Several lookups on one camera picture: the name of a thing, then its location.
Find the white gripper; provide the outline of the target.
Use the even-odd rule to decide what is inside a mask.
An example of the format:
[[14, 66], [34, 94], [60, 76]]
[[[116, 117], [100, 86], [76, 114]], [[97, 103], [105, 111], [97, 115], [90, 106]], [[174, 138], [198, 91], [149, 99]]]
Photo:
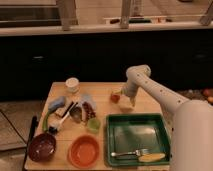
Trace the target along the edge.
[[132, 105], [132, 107], [135, 107], [136, 105], [136, 95], [138, 92], [138, 86], [132, 82], [126, 82], [123, 87], [122, 90], [115, 90], [113, 91], [114, 94], [119, 94], [121, 95], [122, 93], [130, 98], [130, 103]]

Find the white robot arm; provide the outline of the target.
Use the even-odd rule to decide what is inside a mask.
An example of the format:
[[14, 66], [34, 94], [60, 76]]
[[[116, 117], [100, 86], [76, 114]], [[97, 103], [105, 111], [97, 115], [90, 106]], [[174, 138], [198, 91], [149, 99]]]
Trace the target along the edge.
[[121, 92], [135, 101], [142, 88], [173, 115], [170, 171], [213, 171], [213, 106], [186, 98], [150, 75], [148, 65], [129, 67]]

